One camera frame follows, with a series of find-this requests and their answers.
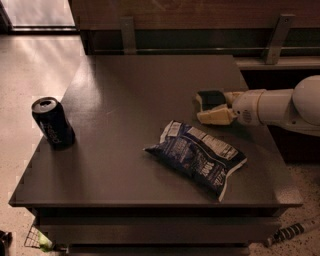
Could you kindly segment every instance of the tile floor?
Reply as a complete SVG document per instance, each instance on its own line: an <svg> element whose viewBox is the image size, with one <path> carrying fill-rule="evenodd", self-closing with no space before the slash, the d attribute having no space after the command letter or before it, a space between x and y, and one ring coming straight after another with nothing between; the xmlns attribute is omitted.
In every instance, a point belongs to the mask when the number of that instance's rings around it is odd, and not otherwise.
<svg viewBox="0 0 320 256"><path fill-rule="evenodd" d="M33 216L7 202L41 137L31 104L41 96L61 99L84 58L78 36L0 36L0 230L13 233L10 256L48 255L24 246ZM284 226L320 213L320 163L287 167L305 204L282 216ZM252 244L250 250L255 256L320 256L319 239L320 228L271 248Z"/></svg>

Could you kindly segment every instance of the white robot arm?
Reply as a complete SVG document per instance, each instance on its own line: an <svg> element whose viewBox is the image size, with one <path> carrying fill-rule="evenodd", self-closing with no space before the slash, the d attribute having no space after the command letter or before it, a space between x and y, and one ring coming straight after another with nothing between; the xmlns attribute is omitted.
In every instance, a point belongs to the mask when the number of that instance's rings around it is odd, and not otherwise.
<svg viewBox="0 0 320 256"><path fill-rule="evenodd" d="M243 125L276 125L293 132L320 136L320 76L308 77L294 89L248 90L225 93L224 96L228 103L224 105L228 120L237 119ZM217 110L221 112L218 107L210 110L211 122L203 114L208 116L210 111L198 113L198 119L201 123L219 124L214 117Z"/></svg>

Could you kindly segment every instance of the black soda can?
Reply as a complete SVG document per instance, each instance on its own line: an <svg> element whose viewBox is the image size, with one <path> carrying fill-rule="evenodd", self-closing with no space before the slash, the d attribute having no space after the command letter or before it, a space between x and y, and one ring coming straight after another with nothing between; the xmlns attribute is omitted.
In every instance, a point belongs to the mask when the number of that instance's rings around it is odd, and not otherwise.
<svg viewBox="0 0 320 256"><path fill-rule="evenodd" d="M53 149L64 149L74 143L74 131L60 102L45 97L35 101L31 108L34 120Z"/></svg>

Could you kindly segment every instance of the table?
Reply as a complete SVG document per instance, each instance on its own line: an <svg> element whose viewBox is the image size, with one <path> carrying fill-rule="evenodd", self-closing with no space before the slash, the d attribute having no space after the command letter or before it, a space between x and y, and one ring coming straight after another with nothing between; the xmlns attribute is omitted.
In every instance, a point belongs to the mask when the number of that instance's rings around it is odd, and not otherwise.
<svg viewBox="0 0 320 256"><path fill-rule="evenodd" d="M197 121L197 91L246 88L232 56L88 57L62 100L75 144L42 138L9 203L69 255L248 255L302 199L267 127ZM247 156L222 202L143 151L171 120Z"/></svg>

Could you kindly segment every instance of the blue snack bag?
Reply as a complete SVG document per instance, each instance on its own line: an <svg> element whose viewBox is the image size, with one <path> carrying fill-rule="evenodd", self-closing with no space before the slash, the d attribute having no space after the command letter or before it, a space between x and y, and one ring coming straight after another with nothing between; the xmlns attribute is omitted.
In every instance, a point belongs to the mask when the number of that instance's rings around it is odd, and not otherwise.
<svg viewBox="0 0 320 256"><path fill-rule="evenodd" d="M174 169L213 190L223 199L227 178L246 161L231 145L188 124L171 121L159 144L145 148Z"/></svg>

